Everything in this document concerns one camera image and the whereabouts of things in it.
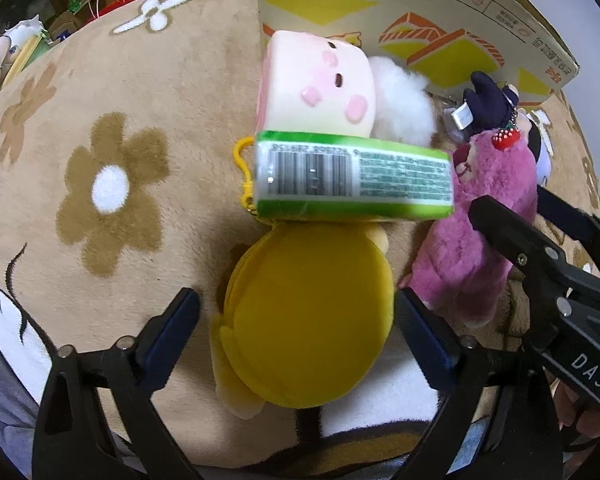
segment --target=pink cheek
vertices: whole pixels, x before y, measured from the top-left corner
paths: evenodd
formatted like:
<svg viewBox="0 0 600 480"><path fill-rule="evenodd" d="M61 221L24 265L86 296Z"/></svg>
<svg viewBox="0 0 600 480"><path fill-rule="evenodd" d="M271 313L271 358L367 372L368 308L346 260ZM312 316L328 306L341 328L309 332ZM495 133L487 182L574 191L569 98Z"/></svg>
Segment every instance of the pink cheek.
<svg viewBox="0 0 600 480"><path fill-rule="evenodd" d="M332 68L336 68L338 66L338 57L330 50L325 50L322 53L322 60Z"/></svg>
<svg viewBox="0 0 600 480"><path fill-rule="evenodd" d="M302 92L300 92L302 100L311 107L315 107L320 101L322 101L322 95L315 86L308 86Z"/></svg>
<svg viewBox="0 0 600 480"><path fill-rule="evenodd" d="M358 124L366 115L368 104L362 95L352 95L344 113L347 120L352 124Z"/></svg>

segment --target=green packaged box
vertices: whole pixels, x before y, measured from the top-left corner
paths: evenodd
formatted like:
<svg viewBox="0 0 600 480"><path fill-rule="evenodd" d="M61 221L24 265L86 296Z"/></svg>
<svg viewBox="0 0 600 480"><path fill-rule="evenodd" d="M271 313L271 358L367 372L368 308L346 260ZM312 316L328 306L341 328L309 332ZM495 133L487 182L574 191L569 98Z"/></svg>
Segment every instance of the green packaged box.
<svg viewBox="0 0 600 480"><path fill-rule="evenodd" d="M428 220L454 210L452 161L439 150L270 131L255 148L254 206L265 219Z"/></svg>

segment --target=screw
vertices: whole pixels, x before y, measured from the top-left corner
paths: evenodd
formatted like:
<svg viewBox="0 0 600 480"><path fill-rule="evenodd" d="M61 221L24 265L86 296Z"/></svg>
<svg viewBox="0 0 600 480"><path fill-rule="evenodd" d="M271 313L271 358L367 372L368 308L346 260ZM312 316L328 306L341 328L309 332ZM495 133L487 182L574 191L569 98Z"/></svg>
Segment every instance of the screw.
<svg viewBox="0 0 600 480"><path fill-rule="evenodd" d="M69 355L71 355L74 351L75 351L75 348L72 347L71 345L61 346L58 349L58 357L64 359L65 357L69 357Z"/></svg>
<svg viewBox="0 0 600 480"><path fill-rule="evenodd" d="M569 303L569 300L560 297L557 300L555 300L555 304L558 307L558 311L560 311L560 314L562 314L564 317L569 317L571 315L572 310L571 303Z"/></svg>
<svg viewBox="0 0 600 480"><path fill-rule="evenodd" d="M124 335L116 341L116 346L121 350L128 350L136 342L136 338L132 335Z"/></svg>
<svg viewBox="0 0 600 480"><path fill-rule="evenodd" d="M558 259L558 253L557 253L557 251L554 248L552 248L552 247L545 247L544 248L544 252L552 260L557 260Z"/></svg>
<svg viewBox="0 0 600 480"><path fill-rule="evenodd" d="M461 335L460 336L460 344L464 348L468 348L472 350L478 346L478 340L472 335Z"/></svg>

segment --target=pink plush bear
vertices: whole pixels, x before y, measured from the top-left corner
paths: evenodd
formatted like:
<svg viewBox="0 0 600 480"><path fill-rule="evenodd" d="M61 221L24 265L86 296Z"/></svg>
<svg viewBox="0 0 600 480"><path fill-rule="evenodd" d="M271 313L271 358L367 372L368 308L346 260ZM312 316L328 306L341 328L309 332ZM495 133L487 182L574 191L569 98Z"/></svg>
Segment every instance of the pink plush bear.
<svg viewBox="0 0 600 480"><path fill-rule="evenodd" d="M528 222L538 208L536 160L526 144L528 130L520 129L483 132L455 151L456 210L433 224L411 274L400 282L432 310L455 307L472 328L493 319L512 266L472 228L472 200L490 195Z"/></svg>

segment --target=brown flower pattern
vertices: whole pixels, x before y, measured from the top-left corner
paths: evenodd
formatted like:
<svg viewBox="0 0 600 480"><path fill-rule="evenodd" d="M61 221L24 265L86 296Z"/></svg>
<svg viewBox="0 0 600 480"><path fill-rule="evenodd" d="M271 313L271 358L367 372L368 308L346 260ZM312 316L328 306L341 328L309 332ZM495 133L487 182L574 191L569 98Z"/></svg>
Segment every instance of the brown flower pattern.
<svg viewBox="0 0 600 480"><path fill-rule="evenodd" d="M62 243L86 238L82 262L96 276L111 276L125 247L154 252L162 244L160 209L145 187L169 175L166 135L146 128L123 139L125 118L101 117L91 150L74 150L64 178L69 193L56 215Z"/></svg>
<svg viewBox="0 0 600 480"><path fill-rule="evenodd" d="M27 79L20 91L20 101L4 111L0 120L0 131L4 132L4 140L0 146L0 164L7 154L11 164L20 158L24 146L25 123L56 94L56 88L50 86L55 74L56 66L50 64L37 83L34 77Z"/></svg>
<svg viewBox="0 0 600 480"><path fill-rule="evenodd" d="M551 234L554 236L556 243L558 245L560 245L560 247L562 247L562 245L564 244L564 239L565 239L564 233L562 231L560 231L560 229L558 229L551 222L546 222L546 227L549 229Z"/></svg>

